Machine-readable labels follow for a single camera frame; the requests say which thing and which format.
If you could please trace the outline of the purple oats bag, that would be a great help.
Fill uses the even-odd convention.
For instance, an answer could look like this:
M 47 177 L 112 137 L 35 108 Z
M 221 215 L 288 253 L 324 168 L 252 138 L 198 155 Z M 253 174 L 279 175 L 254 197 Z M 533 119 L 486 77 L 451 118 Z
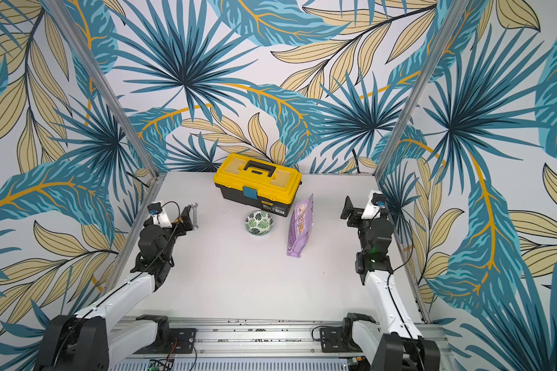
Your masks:
M 289 224 L 287 255 L 300 258 L 313 228 L 313 194 L 294 206 Z

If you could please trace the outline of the green leaf pattern bowl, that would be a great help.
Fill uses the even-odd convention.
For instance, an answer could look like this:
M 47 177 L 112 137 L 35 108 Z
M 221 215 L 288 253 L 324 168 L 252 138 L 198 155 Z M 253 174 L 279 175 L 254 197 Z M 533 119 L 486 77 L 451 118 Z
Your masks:
M 246 217 L 244 225 L 247 232 L 250 234 L 254 236 L 265 236 L 272 231 L 274 220 L 270 213 L 257 210 Z

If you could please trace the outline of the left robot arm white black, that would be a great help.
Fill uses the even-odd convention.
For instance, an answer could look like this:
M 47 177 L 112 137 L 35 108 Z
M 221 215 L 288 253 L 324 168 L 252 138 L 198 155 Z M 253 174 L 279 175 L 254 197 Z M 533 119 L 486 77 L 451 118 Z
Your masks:
M 139 254 L 125 281 L 73 315 L 58 315 L 46 327 L 35 370 L 108 370 L 139 350 L 173 351 L 178 344 L 163 315 L 141 315 L 114 327 L 142 300 L 161 288 L 172 267 L 176 239 L 194 229 L 189 212 L 167 227 L 153 217 L 139 234 Z

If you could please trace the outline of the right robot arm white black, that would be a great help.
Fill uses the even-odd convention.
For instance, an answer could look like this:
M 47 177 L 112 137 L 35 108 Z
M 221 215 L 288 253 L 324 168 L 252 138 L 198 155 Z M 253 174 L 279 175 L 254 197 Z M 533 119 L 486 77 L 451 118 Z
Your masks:
M 384 193 L 372 190 L 365 207 L 357 208 L 347 197 L 340 215 L 357 230 L 361 250 L 355 270 L 374 303 L 377 318 L 349 314 L 343 320 L 343 341 L 360 349 L 372 370 L 438 370 L 441 353 L 408 315 L 395 286 L 388 256 L 394 226 L 388 220 Z

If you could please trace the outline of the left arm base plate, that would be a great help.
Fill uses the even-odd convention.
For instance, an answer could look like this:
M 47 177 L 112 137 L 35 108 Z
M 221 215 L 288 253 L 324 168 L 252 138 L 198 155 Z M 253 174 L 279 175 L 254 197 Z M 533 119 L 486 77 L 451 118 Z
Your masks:
M 136 351 L 136 354 L 191 354 L 193 352 L 194 341 L 197 329 L 164 329 L 157 332 L 156 340 L 148 346 Z

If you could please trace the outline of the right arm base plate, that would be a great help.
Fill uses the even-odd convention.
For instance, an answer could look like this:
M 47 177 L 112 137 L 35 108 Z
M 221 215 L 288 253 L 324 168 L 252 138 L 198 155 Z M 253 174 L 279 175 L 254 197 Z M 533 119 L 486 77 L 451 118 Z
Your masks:
M 341 327 L 320 326 L 318 332 L 322 353 L 353 352 L 343 339 Z

